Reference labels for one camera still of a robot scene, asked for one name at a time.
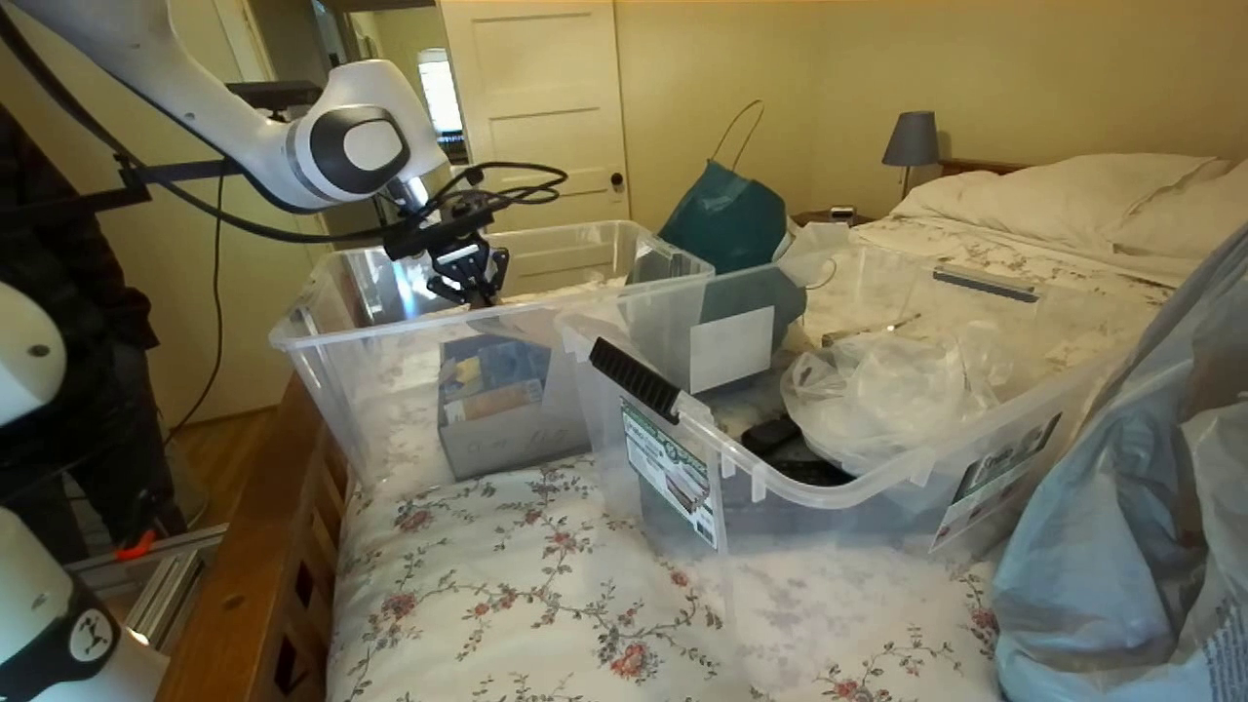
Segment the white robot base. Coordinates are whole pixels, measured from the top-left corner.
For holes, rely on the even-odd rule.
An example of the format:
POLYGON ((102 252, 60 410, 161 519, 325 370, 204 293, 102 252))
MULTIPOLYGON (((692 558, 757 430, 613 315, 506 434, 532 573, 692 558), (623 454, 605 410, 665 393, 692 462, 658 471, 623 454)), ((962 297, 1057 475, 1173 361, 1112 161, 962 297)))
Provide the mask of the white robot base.
MULTIPOLYGON (((64 375, 54 318, 0 283, 0 425, 44 410, 64 375)), ((161 683, 163 655, 0 508, 0 702, 158 702, 161 683)))

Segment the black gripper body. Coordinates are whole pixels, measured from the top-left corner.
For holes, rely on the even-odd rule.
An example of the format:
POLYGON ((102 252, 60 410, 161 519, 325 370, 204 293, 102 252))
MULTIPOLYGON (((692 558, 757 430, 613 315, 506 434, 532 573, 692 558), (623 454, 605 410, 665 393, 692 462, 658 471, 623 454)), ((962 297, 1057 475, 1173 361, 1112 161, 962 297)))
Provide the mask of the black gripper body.
POLYGON ((483 239, 492 227, 486 202, 454 202, 440 223, 402 223, 381 248, 389 258, 427 252, 436 272, 455 276, 464 287, 483 272, 494 246, 483 239))

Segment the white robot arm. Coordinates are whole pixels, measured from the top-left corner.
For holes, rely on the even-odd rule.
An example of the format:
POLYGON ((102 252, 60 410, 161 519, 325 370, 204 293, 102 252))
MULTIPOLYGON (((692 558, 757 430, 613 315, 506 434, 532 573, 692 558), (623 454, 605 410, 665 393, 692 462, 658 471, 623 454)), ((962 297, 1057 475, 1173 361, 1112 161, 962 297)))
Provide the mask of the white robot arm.
POLYGON ((332 66, 314 106, 278 122, 193 57, 167 0, 7 0, 112 81, 236 161, 278 206, 332 210, 389 192, 402 223, 389 258, 427 258, 431 287, 492 304, 506 252, 483 239, 486 215, 432 223, 431 174, 449 165, 405 72, 388 57, 332 66))

